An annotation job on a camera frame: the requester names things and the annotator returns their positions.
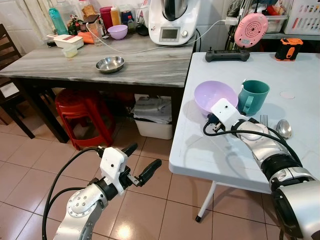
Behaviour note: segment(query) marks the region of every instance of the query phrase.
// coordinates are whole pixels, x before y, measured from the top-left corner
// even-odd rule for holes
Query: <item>shelf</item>
[[[292,34],[285,34],[283,32],[266,33],[262,39],[282,39],[282,38],[320,41],[320,35],[292,35]]]

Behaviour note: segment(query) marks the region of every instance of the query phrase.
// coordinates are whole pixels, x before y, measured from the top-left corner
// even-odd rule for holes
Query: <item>fork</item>
[[[268,115],[260,115],[260,123],[268,127]]]

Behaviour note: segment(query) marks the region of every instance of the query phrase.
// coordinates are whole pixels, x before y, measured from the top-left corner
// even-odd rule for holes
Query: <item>white folding table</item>
[[[244,79],[267,83],[270,92],[252,117],[259,121],[260,115],[268,115],[268,125],[273,129],[280,119],[288,120],[293,134],[287,143],[303,167],[320,179],[320,54],[299,53],[295,61],[277,61],[275,53],[252,52],[246,62],[206,62],[205,55],[197,52],[192,56],[169,157],[171,172],[212,180],[199,216],[211,200],[216,184],[271,192],[266,177],[242,141],[231,134],[204,135],[206,117],[194,100],[194,91],[205,81],[226,83],[237,94]]]

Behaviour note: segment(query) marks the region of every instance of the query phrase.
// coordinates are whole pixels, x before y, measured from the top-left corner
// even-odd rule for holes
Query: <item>mug handle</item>
[[[245,102],[244,108],[243,108],[243,112],[244,113],[248,114],[253,100],[254,100],[253,96],[248,96],[248,98],[247,98],[247,100]]]

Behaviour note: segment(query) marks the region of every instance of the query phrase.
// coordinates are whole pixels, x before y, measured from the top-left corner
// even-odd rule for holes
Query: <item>red plastic stool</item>
[[[108,146],[112,144],[112,133],[115,130],[116,122],[98,91],[64,89],[56,96],[55,106],[72,145],[77,150],[80,149],[80,146],[97,146],[102,142]],[[109,128],[105,125],[101,115],[106,115],[110,120]],[[90,139],[77,139],[73,129],[74,123],[78,122],[84,127],[85,117],[90,118],[99,135]]]

